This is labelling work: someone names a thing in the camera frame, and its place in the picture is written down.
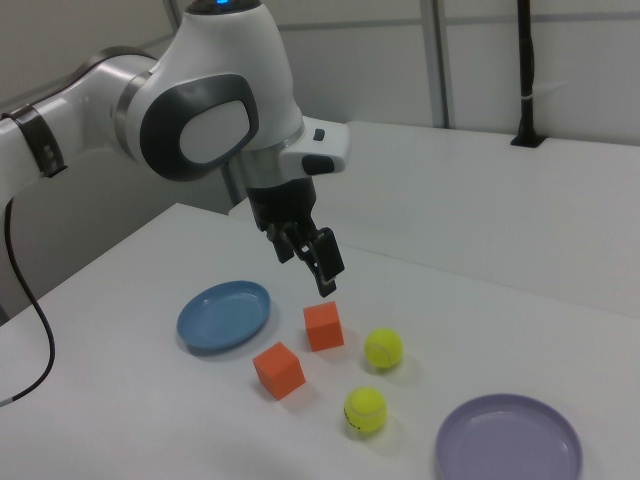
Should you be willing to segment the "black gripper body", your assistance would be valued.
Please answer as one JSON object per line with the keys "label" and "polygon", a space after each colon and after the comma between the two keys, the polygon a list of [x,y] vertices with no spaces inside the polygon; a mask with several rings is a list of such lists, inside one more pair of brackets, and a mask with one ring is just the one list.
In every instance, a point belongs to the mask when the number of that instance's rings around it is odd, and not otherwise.
{"label": "black gripper body", "polygon": [[291,180],[273,187],[247,188],[247,195],[258,229],[268,238],[274,238],[288,226],[304,238],[318,235],[311,216],[316,202],[311,178]]}

